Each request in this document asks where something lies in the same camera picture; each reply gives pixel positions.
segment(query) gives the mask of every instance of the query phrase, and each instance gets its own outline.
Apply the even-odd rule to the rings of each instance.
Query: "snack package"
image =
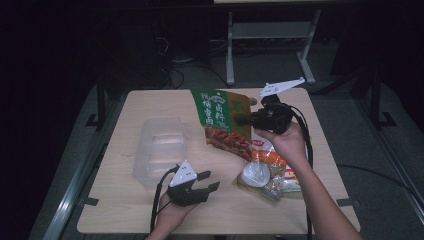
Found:
[[[283,194],[286,162],[275,152],[271,142],[255,133],[252,133],[251,151],[252,161],[246,164],[234,183],[279,201]]]
[[[272,144],[253,133],[251,126],[236,123],[237,117],[251,115],[247,96],[207,88],[192,89],[191,93],[205,130],[206,143],[246,161],[234,180],[236,186],[260,193],[272,201],[279,201],[283,192],[300,191],[295,178],[285,178],[286,162]]]
[[[284,185],[282,192],[287,193],[300,191],[302,191],[302,189],[300,188],[299,180],[297,180],[297,177],[294,174],[293,170],[290,168],[290,166],[287,166],[284,176]]]
[[[196,88],[191,90],[206,143],[251,160],[251,127],[240,126],[236,116],[250,116],[249,98],[222,90]]]

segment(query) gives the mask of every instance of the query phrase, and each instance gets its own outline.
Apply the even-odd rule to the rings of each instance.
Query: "plastic food container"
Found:
[[[181,164],[186,150],[179,117],[149,118],[141,129],[132,175],[143,186],[156,187],[166,171]]]

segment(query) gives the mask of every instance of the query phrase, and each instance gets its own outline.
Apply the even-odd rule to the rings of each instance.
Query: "wooden table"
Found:
[[[229,89],[259,100],[260,89]],[[279,94],[282,102],[299,108],[308,122],[314,148],[314,168],[334,200],[348,198],[308,93],[294,88]],[[89,198],[78,222],[82,233],[148,233],[154,188],[143,187],[131,175],[143,122],[150,117],[179,116],[186,127],[187,158],[197,172],[210,170],[209,179],[194,188],[220,181],[216,192],[200,204],[176,234],[305,234],[306,210],[301,194],[285,194],[272,204],[235,187],[244,167],[234,154],[206,145],[189,90],[133,91],[128,95]],[[360,225],[352,206],[341,208],[354,226]]]

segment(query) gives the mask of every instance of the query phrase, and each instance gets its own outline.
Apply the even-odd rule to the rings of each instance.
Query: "human hand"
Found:
[[[159,200],[159,213],[156,226],[147,239],[166,239],[184,221],[185,217],[197,206],[178,206],[171,202],[168,193],[164,193]]]
[[[275,151],[293,170],[298,165],[307,163],[305,140],[298,123],[291,122],[287,131],[280,135],[267,130],[255,129],[254,131],[257,135],[269,140]]]

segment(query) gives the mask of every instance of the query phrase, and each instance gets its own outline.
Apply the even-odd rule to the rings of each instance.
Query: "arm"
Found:
[[[164,193],[159,202],[159,214],[157,216],[156,226],[148,240],[166,239],[175,229],[177,229],[184,221],[187,214],[191,212],[197,205],[181,207],[174,203],[170,203],[171,199],[167,193]]]
[[[362,239],[309,165],[305,142],[297,123],[292,122],[281,135],[259,129],[255,129],[255,133],[271,141],[277,153],[295,172],[319,239]]]

